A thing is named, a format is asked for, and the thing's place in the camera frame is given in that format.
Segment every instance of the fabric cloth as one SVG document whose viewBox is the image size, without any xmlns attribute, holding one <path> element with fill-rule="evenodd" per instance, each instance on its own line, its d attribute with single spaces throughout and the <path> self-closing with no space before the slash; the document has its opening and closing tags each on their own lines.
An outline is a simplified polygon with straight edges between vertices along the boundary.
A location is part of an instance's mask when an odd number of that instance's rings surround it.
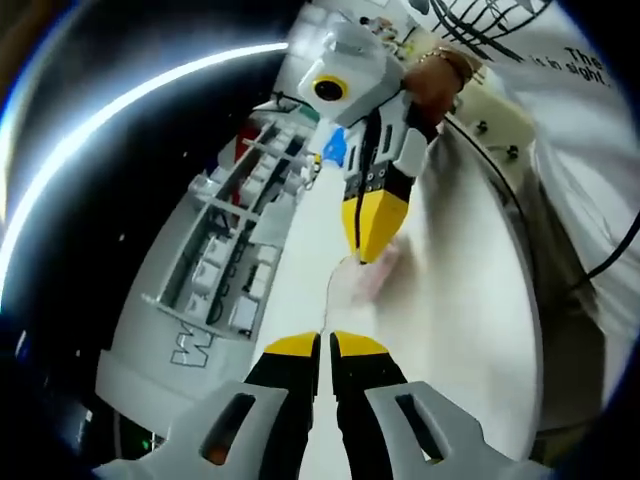
<svg viewBox="0 0 640 480">
<path fill-rule="evenodd" d="M 423 28 L 484 62 L 533 118 L 535 174 L 582 269 L 596 267 L 640 210 L 640 149 L 624 98 L 588 41 L 555 2 L 402 2 Z M 538 248 L 560 254 L 550 240 Z M 558 267 L 565 276 L 545 280 L 557 287 L 575 273 Z M 631 344 L 640 325 L 640 239 L 592 284 L 596 303 L 585 308 L 605 334 Z"/>
</svg>

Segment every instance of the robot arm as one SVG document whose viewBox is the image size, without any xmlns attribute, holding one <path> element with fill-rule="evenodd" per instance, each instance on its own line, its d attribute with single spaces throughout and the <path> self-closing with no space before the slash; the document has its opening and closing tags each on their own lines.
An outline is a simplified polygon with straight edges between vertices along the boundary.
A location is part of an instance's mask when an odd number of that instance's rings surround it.
<svg viewBox="0 0 640 480">
<path fill-rule="evenodd" d="M 528 480 L 548 474 L 489 447 L 477 420 L 426 383 L 407 383 L 375 340 L 337 331 L 330 347 L 338 427 L 354 480 Z M 299 478 L 319 353 L 315 332 L 278 340 L 244 382 L 222 385 L 175 419 L 159 448 L 95 473 L 114 480 Z"/>
<path fill-rule="evenodd" d="M 423 128 L 402 65 L 368 30 L 340 23 L 324 48 L 298 92 L 347 128 L 342 220 L 351 251 L 372 263 L 404 221 L 435 129 Z"/>
</svg>

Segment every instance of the white table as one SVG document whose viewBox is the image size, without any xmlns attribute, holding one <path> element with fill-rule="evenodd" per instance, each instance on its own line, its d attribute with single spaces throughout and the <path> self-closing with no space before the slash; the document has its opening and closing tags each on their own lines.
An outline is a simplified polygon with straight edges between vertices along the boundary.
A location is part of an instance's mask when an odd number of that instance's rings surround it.
<svg viewBox="0 0 640 480">
<path fill-rule="evenodd" d="M 478 419 L 489 445 L 523 459 L 542 394 L 533 291 L 520 245 L 477 154 L 455 133 L 441 140 L 462 141 L 466 154 L 430 162 L 399 232 L 400 260 L 379 297 L 358 308 L 332 307 L 327 331 L 380 341 L 409 381 L 430 383 Z M 340 215 L 343 189 L 342 172 L 327 166 L 298 206 L 254 361 L 282 336 L 322 329 L 331 274 L 349 255 Z M 349 478 L 326 335 L 314 410 L 301 478 Z"/>
</svg>

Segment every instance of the camera lens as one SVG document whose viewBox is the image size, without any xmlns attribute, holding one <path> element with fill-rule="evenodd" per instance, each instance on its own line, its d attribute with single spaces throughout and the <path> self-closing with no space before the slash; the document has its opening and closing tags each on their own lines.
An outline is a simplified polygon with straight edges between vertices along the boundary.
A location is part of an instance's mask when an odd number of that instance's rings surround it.
<svg viewBox="0 0 640 480">
<path fill-rule="evenodd" d="M 332 80 L 322 80 L 316 83 L 313 90 L 325 102 L 335 102 L 344 96 L 342 87 Z"/>
</svg>

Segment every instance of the blue object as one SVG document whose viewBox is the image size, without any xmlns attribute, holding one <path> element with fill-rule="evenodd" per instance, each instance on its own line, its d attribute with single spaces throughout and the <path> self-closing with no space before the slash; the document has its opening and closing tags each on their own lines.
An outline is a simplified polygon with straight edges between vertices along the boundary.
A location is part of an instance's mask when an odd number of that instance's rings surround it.
<svg viewBox="0 0 640 480">
<path fill-rule="evenodd" d="M 344 140 L 344 128 L 338 127 L 322 150 L 322 160 L 331 160 L 342 167 L 346 154 L 347 142 Z"/>
</svg>

